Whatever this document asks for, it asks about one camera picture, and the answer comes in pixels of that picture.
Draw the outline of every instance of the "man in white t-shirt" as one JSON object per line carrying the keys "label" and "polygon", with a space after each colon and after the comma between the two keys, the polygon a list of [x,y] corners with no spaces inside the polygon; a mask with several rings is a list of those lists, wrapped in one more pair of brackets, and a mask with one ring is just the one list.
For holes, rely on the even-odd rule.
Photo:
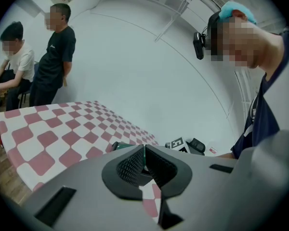
{"label": "man in white t-shirt", "polygon": [[9,89],[6,111],[18,109],[18,95],[30,89],[34,77],[34,52],[23,40],[23,32],[21,22],[13,22],[0,37],[6,54],[0,67],[0,90]]}

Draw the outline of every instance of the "person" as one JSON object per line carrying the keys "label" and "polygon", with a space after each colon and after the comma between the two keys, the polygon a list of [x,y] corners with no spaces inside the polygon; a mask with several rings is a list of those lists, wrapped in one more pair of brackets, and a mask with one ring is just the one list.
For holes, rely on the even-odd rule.
{"label": "person", "polygon": [[71,9],[64,3],[51,6],[50,13],[45,16],[47,29],[54,33],[39,62],[31,88],[30,106],[51,104],[71,71],[76,39],[74,30],[68,25],[70,16]]}
{"label": "person", "polygon": [[277,35],[259,28],[254,15],[245,6],[230,1],[208,22],[207,50],[212,59],[229,57],[236,66],[265,71],[258,95],[253,101],[243,134],[230,153],[219,157],[238,159],[246,148],[257,146],[279,131],[276,119],[263,95],[272,86],[289,61],[289,30]]}
{"label": "person", "polygon": [[34,52],[23,40],[23,25],[13,22],[1,34],[5,59],[0,67],[0,91],[7,90],[6,111],[18,109],[18,95],[30,89],[34,76]]}

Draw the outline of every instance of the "white t-shirt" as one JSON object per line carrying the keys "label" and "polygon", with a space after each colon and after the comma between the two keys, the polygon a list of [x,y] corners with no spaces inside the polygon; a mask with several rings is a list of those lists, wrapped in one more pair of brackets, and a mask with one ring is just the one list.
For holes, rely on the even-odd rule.
{"label": "white t-shirt", "polygon": [[28,79],[30,82],[33,81],[34,77],[34,52],[30,45],[24,42],[22,48],[12,56],[5,56],[7,61],[10,61],[10,69],[14,71],[23,71],[23,79]]}

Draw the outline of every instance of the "standing man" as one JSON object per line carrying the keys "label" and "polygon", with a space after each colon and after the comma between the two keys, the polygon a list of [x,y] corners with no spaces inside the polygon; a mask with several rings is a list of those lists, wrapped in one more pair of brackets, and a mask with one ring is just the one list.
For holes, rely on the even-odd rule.
{"label": "standing man", "polygon": [[220,156],[238,159],[244,149],[257,146],[279,131],[264,94],[289,62],[289,30],[284,30],[281,35],[266,32],[256,26],[256,20],[248,8],[231,1],[210,17],[206,41],[211,55],[220,60],[223,56],[229,56],[236,66],[259,67],[265,71],[243,134],[231,148],[231,153]]}
{"label": "standing man", "polygon": [[28,91],[34,76],[34,52],[23,40],[23,25],[13,22],[1,34],[5,59],[0,67],[0,91],[9,89],[6,111],[18,109],[18,95]]}
{"label": "standing man", "polygon": [[75,33],[68,26],[71,9],[65,3],[50,7],[45,15],[48,30],[54,31],[47,53],[41,58],[39,68],[32,84],[30,106],[51,104],[58,89],[71,71],[72,57],[75,50]]}

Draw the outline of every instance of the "ear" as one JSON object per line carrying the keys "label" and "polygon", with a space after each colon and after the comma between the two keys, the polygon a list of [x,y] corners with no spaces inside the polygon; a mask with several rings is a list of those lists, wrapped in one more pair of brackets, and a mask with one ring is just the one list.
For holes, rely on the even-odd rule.
{"label": "ear", "polygon": [[241,18],[243,21],[248,20],[247,16],[243,12],[241,12],[240,10],[232,10],[232,16]]}

